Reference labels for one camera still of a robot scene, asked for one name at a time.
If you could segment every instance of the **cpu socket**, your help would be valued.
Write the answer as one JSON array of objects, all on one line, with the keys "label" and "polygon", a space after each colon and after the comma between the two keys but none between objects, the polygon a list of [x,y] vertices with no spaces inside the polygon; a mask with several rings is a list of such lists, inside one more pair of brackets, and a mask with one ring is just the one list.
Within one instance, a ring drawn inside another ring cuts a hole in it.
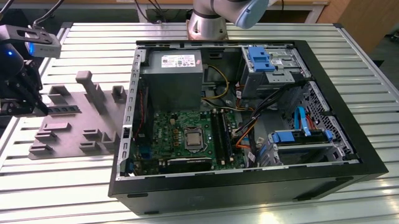
[{"label": "cpu socket", "polygon": [[184,148],[191,153],[197,153],[204,150],[204,141],[200,127],[184,128]]}]

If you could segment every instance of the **label sticker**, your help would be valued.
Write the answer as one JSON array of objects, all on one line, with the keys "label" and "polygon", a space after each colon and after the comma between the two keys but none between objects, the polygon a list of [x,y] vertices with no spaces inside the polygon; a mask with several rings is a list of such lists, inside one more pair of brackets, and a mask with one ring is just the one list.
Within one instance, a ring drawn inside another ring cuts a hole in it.
[{"label": "label sticker", "polygon": [[163,68],[195,67],[193,55],[164,55],[161,56]]},{"label": "label sticker", "polygon": [[238,98],[242,99],[242,91],[236,91]]},{"label": "label sticker", "polygon": [[252,162],[255,162],[255,156],[254,156],[254,154],[252,154],[251,152],[248,152],[248,158],[250,158],[250,160],[251,160]]},{"label": "label sticker", "polygon": [[272,59],[272,64],[283,64],[283,62],[279,59]]}]

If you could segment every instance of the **aluminum table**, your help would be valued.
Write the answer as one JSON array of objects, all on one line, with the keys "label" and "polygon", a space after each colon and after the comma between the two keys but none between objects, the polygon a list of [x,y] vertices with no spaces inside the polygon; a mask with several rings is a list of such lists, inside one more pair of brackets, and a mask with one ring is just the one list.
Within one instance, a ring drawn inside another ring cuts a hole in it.
[{"label": "aluminum table", "polygon": [[[326,198],[136,216],[107,196],[112,155],[29,160],[28,149],[43,118],[13,118],[0,140],[0,222],[28,224],[120,223],[398,223],[399,92],[343,28],[331,24],[258,24],[250,30],[228,25],[231,40],[307,40],[390,173]],[[79,70],[91,70],[103,90],[128,86],[136,40],[187,39],[185,25],[169,23],[65,24],[57,35],[59,59],[40,68],[44,90],[76,84]]]}]

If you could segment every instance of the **ventilated side panel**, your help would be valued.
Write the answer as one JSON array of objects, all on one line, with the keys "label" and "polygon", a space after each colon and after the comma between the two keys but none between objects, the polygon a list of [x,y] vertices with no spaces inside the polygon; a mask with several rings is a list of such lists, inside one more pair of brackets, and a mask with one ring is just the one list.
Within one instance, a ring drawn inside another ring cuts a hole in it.
[{"label": "ventilated side panel", "polygon": [[314,82],[304,87],[298,87],[290,90],[279,101],[279,108],[283,110],[287,129],[294,129],[294,112],[298,106],[306,108],[319,129],[328,129],[332,131],[335,136],[334,142],[342,147],[346,154],[351,154],[352,149],[335,117],[323,116],[323,112],[330,111],[330,107]]}]

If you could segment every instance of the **green circuit board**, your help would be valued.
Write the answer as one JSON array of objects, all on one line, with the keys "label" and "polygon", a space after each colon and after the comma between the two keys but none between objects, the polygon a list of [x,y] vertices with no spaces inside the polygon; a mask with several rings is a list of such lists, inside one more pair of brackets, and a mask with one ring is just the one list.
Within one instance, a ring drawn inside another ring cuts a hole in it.
[{"label": "green circuit board", "polygon": [[[226,112],[227,124],[235,129],[238,124],[235,114]],[[192,153],[185,149],[184,129],[199,127],[201,129],[201,139],[204,148],[201,151]],[[157,113],[153,116],[153,139],[151,147],[152,159],[144,162],[147,174],[156,174],[159,161],[172,158],[208,157],[212,159],[212,170],[243,168],[244,156],[242,150],[232,156],[232,161],[221,165],[216,160],[213,134],[211,127],[209,112],[171,112]]]}]

